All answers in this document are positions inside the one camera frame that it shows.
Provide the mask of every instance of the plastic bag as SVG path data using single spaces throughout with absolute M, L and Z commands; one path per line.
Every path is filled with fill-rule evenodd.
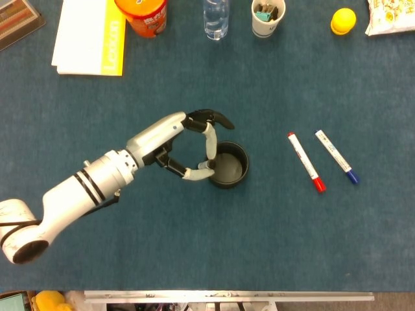
M 390 34 L 415 30 L 415 0 L 368 0 L 369 26 L 366 34 Z

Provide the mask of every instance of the robotic arm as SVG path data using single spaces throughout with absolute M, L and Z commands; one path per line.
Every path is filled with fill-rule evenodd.
M 188 180 L 210 177 L 215 173 L 215 122 L 234 129 L 224 115 L 210 109 L 173 113 L 131 138 L 124 150 L 111 150 L 92 163 L 85 161 L 86 167 L 44 194 L 43 220 L 36 220 L 21 200 L 0 202 L 0 246 L 7 259 L 24 264 L 39 257 L 76 219 L 117 202 L 120 189 L 131 183 L 136 171 L 146 165 L 157 162 Z M 169 157 L 173 140 L 184 129 L 206 137 L 207 161 L 199 164 L 198 170 Z

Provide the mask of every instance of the marker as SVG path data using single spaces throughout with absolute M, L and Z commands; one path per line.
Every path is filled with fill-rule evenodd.
M 331 156 L 334 157 L 338 165 L 340 165 L 342 170 L 349 177 L 350 181 L 354 183 L 355 185 L 358 184 L 359 177 L 356 175 L 356 173 L 354 173 L 349 163 L 346 162 L 346 160 L 342 157 L 342 155 L 336 149 L 336 147 L 334 147 L 334 145 L 331 143 L 331 141 L 328 139 L 325 133 L 322 130 L 319 130 L 316 132 L 316 136 L 322 142 L 323 146 L 325 146 L 325 148 L 331 154 Z
M 288 139 L 290 140 L 292 146 L 294 147 L 294 150 L 298 154 L 298 157 L 300 158 L 305 169 L 307 170 L 311 179 L 313 180 L 313 183 L 316 186 L 317 191 L 318 192 L 326 191 L 326 186 L 324 185 L 322 179 L 318 177 L 318 174 L 316 170 L 314 169 L 314 166 L 311 164 L 310 159 L 307 157 L 307 154 L 305 154 L 303 147 L 301 147 L 301 144 L 298 141 L 296 134 L 293 132 L 288 133 Z

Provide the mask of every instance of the red marker cap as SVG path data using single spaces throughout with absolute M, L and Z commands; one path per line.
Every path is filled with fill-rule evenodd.
M 317 177 L 316 179 L 313 179 L 313 183 L 316 186 L 316 189 L 318 192 L 324 192 L 326 191 L 326 185 L 324 185 L 324 182 L 320 177 Z

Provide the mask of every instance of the water bottle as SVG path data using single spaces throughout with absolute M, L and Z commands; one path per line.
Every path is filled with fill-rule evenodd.
M 205 33 L 209 39 L 220 40 L 228 33 L 230 0 L 203 0 Z

